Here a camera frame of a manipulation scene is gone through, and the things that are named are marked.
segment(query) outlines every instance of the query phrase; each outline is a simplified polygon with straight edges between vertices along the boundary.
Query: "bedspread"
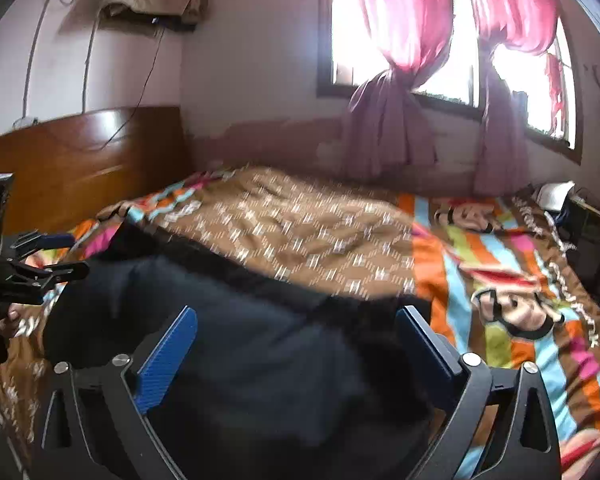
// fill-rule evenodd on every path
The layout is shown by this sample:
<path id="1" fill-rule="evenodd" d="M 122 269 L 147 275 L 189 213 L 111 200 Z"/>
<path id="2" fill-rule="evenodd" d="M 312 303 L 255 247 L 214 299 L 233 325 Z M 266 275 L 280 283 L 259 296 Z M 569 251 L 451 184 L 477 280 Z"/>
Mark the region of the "bedspread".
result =
<path id="1" fill-rule="evenodd" d="M 600 310 L 528 196 L 430 200 L 270 168 L 196 174 L 103 210 L 72 257 L 106 246 L 124 217 L 278 280 L 361 298 L 412 292 L 431 300 L 433 330 L 460 352 L 494 367 L 536 362 L 566 474 L 600 447 Z M 48 313 L 50 304 L 38 309 Z M 0 371 L 1 410 L 25 444 L 46 369 L 43 323 L 27 326 Z M 475 467 L 493 416 L 487 410 L 460 476 Z"/>

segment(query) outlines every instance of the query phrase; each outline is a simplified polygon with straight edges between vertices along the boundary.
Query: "window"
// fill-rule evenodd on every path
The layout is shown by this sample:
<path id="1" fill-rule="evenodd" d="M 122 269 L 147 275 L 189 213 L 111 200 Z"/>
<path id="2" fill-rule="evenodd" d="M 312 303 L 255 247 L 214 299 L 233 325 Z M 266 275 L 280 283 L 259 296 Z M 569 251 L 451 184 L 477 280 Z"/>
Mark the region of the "window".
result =
<path id="1" fill-rule="evenodd" d="M 321 11 L 321 95 L 350 96 L 355 88 L 388 68 L 388 63 L 368 36 L 358 0 L 323 0 Z M 499 46 L 493 65 L 507 82 L 516 100 L 526 105 L 528 134 L 537 142 L 580 161 L 576 134 L 576 83 L 567 36 L 558 20 L 557 37 L 550 47 L 561 67 L 562 95 L 555 128 L 546 74 L 547 54 L 532 56 Z M 480 84 L 477 31 L 471 0 L 454 0 L 454 32 L 449 59 L 414 92 L 428 107 L 457 112 L 479 120 L 485 89 Z"/>

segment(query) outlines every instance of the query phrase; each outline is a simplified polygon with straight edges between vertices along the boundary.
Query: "screw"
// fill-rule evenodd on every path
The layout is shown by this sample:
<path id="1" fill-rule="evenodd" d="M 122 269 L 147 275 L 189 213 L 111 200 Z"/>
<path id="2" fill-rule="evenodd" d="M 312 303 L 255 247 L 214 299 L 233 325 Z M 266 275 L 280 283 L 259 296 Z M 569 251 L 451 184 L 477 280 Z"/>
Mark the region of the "screw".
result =
<path id="1" fill-rule="evenodd" d="M 125 366 L 129 361 L 131 361 L 131 357 L 126 354 L 118 354 L 111 360 L 114 366 Z"/>
<path id="2" fill-rule="evenodd" d="M 462 356 L 462 361 L 464 361 L 469 366 L 478 366 L 482 362 L 482 359 L 478 354 L 469 352 L 468 354 L 464 354 Z"/>
<path id="3" fill-rule="evenodd" d="M 525 361 L 523 367 L 525 367 L 525 370 L 530 374 L 538 373 L 538 365 L 536 365 L 536 363 L 532 363 L 531 361 Z"/>
<path id="4" fill-rule="evenodd" d="M 59 362 L 56 366 L 54 366 L 54 372 L 58 375 L 64 374 L 69 369 L 69 365 L 64 361 Z"/>

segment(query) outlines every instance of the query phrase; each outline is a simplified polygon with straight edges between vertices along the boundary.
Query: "black fabric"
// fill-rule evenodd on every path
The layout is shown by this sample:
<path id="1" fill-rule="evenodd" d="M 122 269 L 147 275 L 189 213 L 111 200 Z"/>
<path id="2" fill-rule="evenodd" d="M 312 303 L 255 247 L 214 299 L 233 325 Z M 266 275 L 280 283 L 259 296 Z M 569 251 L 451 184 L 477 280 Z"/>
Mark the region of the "black fabric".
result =
<path id="1" fill-rule="evenodd" d="M 103 365 L 195 309 L 196 341 L 148 415 L 188 478 L 404 478 L 424 452 L 429 409 L 393 326 L 426 301 L 328 296 L 127 225 L 90 263 L 50 315 L 46 355 Z"/>

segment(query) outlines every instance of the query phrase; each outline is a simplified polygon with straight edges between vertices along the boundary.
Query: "blue gripper pad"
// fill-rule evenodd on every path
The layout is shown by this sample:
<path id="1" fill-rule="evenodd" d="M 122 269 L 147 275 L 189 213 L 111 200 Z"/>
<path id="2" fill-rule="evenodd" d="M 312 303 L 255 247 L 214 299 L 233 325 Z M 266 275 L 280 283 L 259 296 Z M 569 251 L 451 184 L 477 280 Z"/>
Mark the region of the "blue gripper pad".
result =
<path id="1" fill-rule="evenodd" d="M 43 235 L 38 242 L 40 249 L 64 249 L 75 245 L 72 234 Z"/>
<path id="2" fill-rule="evenodd" d="M 462 375 L 462 367 L 458 364 L 460 355 L 433 332 L 413 306 L 398 311 L 395 325 L 414 376 L 424 387 L 430 402 L 440 410 L 453 412 L 458 403 L 458 377 Z"/>
<path id="3" fill-rule="evenodd" d="M 138 370 L 134 402 L 144 415 L 164 399 L 198 331 L 198 317 L 185 307 Z"/>

